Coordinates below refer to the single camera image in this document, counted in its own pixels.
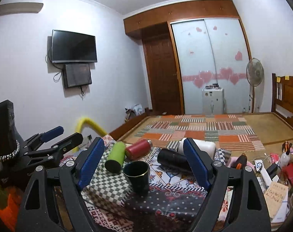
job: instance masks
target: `black and white rope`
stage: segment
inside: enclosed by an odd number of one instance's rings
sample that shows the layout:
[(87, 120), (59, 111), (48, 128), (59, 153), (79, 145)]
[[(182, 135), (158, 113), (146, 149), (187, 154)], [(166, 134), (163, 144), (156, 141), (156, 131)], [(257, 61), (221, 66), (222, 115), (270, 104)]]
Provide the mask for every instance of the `black and white rope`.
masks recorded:
[(13, 151), (12, 153), (7, 154), (7, 155), (0, 156), (0, 162), (10, 160), (17, 155), (17, 153), (20, 150), (20, 144), (17, 140), (16, 140), (16, 142), (17, 142), (17, 148), (15, 149), (15, 151)]

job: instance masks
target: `bed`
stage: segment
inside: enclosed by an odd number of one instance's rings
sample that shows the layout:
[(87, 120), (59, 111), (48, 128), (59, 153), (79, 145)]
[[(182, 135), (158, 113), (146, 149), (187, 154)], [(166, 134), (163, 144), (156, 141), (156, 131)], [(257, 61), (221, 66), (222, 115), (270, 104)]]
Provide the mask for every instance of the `bed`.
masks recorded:
[[(82, 192), (95, 222), (114, 231), (130, 232), (134, 224), (143, 226), (145, 231), (186, 231), (206, 192), (192, 175), (161, 168), (156, 160), (158, 152), (175, 150), (182, 138), (192, 137), (215, 142), (217, 159), (224, 162), (242, 153), (246, 153), (248, 160), (264, 153), (281, 153), (281, 144), (293, 141), (293, 77), (285, 80), (272, 74), (272, 78), (270, 113), (152, 116), (146, 109), (143, 115), (104, 137), (107, 150), (91, 184)], [(112, 175), (104, 168), (115, 140), (130, 145), (143, 138), (150, 139), (154, 146), (150, 154), (141, 158), (150, 165), (151, 186), (147, 198), (132, 193), (122, 173)], [(231, 191), (227, 191), (217, 229), (223, 225), (230, 198)]]

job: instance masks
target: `black tumbler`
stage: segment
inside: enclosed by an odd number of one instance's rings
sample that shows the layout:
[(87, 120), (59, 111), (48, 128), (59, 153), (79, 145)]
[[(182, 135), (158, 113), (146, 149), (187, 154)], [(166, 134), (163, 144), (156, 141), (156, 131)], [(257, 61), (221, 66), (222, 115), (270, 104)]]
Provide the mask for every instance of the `black tumbler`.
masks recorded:
[(149, 190), (150, 166), (144, 161), (134, 161), (124, 166), (123, 173), (131, 182), (132, 189), (137, 194), (147, 193)]
[(192, 173), (187, 162), (186, 156), (168, 149), (160, 150), (157, 156), (157, 162), (166, 167), (171, 167), (186, 173)]

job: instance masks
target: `green tumbler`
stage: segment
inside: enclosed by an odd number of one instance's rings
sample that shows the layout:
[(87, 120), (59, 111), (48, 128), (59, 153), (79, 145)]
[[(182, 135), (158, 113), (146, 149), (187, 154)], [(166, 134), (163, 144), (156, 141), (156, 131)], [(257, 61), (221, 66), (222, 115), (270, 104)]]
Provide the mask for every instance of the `green tumbler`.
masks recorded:
[(116, 142), (105, 162), (105, 168), (111, 173), (120, 173), (125, 158), (126, 145), (123, 142)]

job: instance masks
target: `white mini fridge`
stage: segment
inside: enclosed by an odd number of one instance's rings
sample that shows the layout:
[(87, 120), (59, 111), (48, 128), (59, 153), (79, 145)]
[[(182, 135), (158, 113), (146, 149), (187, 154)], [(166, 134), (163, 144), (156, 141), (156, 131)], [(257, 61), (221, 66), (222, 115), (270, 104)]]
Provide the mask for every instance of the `white mini fridge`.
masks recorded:
[(224, 113), (224, 89), (202, 89), (202, 113), (215, 115)]

